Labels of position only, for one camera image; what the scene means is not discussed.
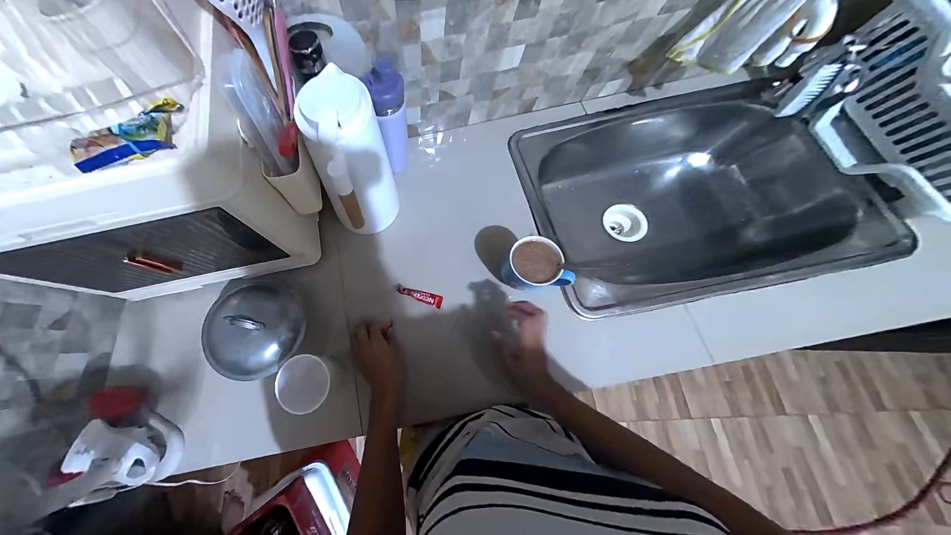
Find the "mug handle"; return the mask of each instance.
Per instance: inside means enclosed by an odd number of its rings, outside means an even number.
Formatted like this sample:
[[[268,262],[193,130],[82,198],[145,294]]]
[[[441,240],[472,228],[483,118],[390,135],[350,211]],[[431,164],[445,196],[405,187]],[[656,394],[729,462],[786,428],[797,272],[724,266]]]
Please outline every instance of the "mug handle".
[[[554,287],[566,287],[568,285],[574,284],[574,271],[569,271],[567,269],[562,270],[561,276],[554,281],[551,286]]]

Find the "coffee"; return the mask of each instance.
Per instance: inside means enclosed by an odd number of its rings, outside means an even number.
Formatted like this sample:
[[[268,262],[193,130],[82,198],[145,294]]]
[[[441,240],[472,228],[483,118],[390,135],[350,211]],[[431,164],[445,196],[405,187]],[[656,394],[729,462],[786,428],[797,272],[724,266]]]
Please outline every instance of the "coffee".
[[[525,242],[512,252],[512,267],[526,281],[545,284],[561,271],[561,256],[545,242]]]

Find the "drawer handle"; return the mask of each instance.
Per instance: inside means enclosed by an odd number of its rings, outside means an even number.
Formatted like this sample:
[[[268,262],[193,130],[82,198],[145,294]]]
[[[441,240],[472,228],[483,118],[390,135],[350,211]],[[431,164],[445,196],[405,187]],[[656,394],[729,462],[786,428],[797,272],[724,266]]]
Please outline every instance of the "drawer handle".
[[[182,272],[181,264],[173,264],[171,262],[156,260],[143,254],[129,253],[126,255],[126,258],[122,259],[122,261],[131,266],[135,266],[136,268],[151,269],[165,275],[172,275]]]

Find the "wooden floor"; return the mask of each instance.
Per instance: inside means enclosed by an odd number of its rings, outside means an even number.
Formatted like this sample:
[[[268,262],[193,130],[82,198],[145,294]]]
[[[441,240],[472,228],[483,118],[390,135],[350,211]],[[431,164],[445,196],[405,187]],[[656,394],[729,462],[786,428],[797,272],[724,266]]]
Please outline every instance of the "wooden floor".
[[[948,354],[788,351],[579,397],[789,528],[890,512],[951,447]],[[932,497],[874,532],[949,526]]]

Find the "pot lid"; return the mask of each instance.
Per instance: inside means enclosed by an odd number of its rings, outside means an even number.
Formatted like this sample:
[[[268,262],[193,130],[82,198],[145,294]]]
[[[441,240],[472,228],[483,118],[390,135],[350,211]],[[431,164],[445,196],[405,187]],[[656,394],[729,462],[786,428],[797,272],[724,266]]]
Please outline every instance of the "pot lid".
[[[305,328],[301,300],[290,290],[262,283],[239,287],[204,317],[204,358],[228,379],[261,379],[297,350]]]

